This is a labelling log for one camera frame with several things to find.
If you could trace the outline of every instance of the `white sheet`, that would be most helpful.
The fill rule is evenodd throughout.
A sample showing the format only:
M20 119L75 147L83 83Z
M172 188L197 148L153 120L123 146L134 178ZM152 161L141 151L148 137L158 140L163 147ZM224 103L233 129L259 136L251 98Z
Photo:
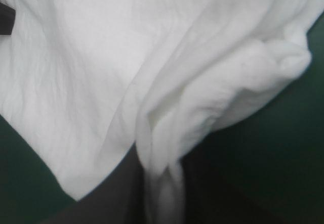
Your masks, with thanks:
M0 114L82 198L136 141L152 223L180 223L179 158L308 66L324 0L0 0Z

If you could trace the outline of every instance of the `black object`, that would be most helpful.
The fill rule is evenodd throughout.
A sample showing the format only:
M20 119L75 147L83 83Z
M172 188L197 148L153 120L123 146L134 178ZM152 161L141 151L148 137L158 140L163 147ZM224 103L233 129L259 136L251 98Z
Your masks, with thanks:
M0 3L0 34L10 35L14 27L16 11Z
M145 224L143 181L134 145L93 192L41 224Z
M285 223L224 181L199 151L186 156L183 166L185 224ZM93 192L41 224L145 224L143 186L143 169L133 146Z

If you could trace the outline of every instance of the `dark green background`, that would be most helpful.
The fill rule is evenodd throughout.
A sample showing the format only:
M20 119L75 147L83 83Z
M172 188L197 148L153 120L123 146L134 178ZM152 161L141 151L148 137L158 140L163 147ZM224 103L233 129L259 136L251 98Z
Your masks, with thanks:
M291 223L324 223L324 16L308 33L307 72L249 119L207 137L202 157ZM0 223L36 223L74 201L0 118Z

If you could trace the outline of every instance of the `white towel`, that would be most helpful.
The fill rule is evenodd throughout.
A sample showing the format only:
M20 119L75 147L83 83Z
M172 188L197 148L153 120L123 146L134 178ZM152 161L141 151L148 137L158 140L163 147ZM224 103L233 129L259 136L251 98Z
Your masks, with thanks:
M0 114L78 200L136 141L152 223L181 223L179 159L308 66L324 0L0 0Z

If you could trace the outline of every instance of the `black strap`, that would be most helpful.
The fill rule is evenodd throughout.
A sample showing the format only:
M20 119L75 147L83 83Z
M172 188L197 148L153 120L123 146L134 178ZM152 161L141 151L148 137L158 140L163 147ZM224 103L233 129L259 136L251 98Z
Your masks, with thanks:
M0 3L0 34L10 35L14 27L16 11Z

